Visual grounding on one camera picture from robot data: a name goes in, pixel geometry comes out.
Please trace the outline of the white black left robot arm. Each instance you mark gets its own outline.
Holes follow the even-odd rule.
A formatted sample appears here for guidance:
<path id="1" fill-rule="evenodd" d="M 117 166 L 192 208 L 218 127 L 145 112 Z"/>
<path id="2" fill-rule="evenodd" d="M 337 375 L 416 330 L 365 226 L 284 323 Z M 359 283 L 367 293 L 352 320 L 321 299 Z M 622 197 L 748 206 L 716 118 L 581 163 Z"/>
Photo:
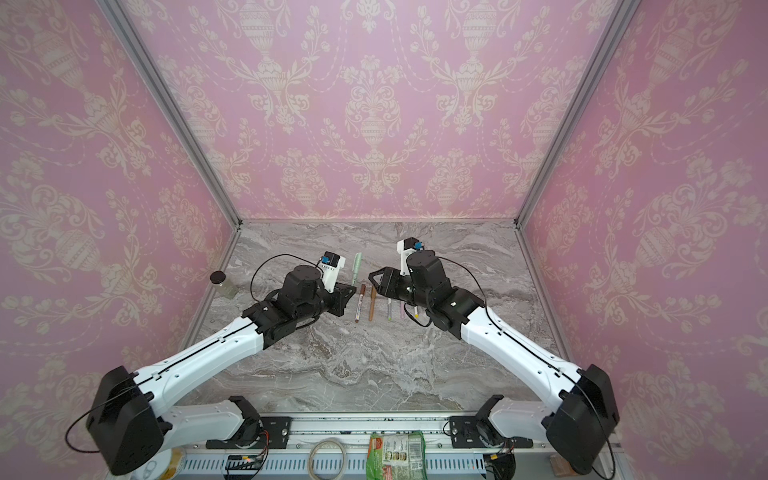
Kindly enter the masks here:
<path id="1" fill-rule="evenodd" d="M 85 427 L 114 476 L 158 454 L 209 440 L 249 445 L 262 434 L 258 411 L 241 396 L 210 405 L 178 402 L 233 364 L 254 356 L 321 315 L 340 317 L 356 293 L 332 266 L 299 265 L 281 288 L 189 348 L 135 372 L 118 366 L 101 379 Z"/>

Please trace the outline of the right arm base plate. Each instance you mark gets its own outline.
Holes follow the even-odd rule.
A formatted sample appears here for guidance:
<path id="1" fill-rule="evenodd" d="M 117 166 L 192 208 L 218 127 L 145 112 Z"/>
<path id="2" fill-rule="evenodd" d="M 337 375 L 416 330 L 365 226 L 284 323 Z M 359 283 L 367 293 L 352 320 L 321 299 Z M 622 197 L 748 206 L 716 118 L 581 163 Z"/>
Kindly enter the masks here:
<path id="1" fill-rule="evenodd" d="M 455 449 L 530 449 L 534 442 L 525 437 L 503 437 L 486 420 L 475 416 L 450 416 L 444 428 Z"/>

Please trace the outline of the orange brown pen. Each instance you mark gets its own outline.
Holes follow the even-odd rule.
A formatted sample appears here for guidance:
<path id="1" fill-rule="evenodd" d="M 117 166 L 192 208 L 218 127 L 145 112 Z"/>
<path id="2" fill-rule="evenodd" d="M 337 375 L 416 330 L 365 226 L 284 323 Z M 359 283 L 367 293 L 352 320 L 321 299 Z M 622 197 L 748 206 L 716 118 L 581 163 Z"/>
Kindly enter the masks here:
<path id="1" fill-rule="evenodd" d="M 377 298 L 376 288 L 373 285 L 371 285 L 369 313 L 368 313 L 369 322 L 373 322 L 375 318 L 376 298 Z"/>

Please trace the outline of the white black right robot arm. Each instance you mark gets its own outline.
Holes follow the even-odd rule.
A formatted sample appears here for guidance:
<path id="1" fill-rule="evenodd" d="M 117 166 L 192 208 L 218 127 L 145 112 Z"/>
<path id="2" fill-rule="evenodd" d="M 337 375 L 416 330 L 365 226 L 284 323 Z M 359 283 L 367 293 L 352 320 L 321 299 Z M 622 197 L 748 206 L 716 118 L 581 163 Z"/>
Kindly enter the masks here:
<path id="1" fill-rule="evenodd" d="M 580 475 L 595 470 L 620 422 L 610 376 L 562 359 L 510 326 L 484 293 L 452 285 L 447 258 L 432 250 L 402 254 L 398 268 L 373 271 L 369 280 L 383 297 L 425 311 L 438 329 L 483 351 L 522 380 L 543 410 L 530 420 L 504 396 L 489 399 L 475 416 L 480 437 L 491 446 L 513 437 L 545 441 Z"/>

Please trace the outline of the white pen red label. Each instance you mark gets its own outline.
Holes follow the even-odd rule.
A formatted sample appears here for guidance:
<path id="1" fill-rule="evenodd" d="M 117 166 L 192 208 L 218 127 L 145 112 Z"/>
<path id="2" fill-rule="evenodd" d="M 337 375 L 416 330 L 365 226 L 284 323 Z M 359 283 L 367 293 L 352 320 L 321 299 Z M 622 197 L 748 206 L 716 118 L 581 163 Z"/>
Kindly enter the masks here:
<path id="1" fill-rule="evenodd" d="M 362 309 L 363 309 L 363 303 L 364 303 L 364 297 L 360 297 L 359 294 L 357 295 L 357 305 L 356 305 L 356 312 L 355 312 L 355 323 L 359 323 L 362 316 Z"/>

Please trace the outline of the pale green pen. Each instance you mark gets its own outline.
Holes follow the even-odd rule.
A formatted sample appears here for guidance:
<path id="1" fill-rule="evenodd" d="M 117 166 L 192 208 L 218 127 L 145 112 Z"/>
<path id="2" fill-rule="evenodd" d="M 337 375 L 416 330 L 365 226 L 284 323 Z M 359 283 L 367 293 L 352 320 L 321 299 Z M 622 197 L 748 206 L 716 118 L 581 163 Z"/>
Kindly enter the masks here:
<path id="1" fill-rule="evenodd" d="M 356 286 L 358 284 L 358 277 L 359 277 L 359 271 L 360 271 L 360 265 L 362 262 L 362 253 L 357 252 L 354 257 L 353 261 L 353 268 L 352 268 L 352 281 L 351 284 L 353 286 Z"/>

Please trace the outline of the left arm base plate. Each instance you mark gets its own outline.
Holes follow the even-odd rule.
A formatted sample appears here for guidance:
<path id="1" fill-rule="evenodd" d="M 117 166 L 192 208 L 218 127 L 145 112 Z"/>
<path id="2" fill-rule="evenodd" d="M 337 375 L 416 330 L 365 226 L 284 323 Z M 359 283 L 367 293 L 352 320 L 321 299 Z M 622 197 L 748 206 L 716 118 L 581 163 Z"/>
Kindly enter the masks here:
<path id="1" fill-rule="evenodd" d="M 228 440 L 209 440 L 209 450 L 256 449 L 284 450 L 290 439 L 292 418 L 289 416 L 266 416 L 258 425 L 246 425 Z"/>

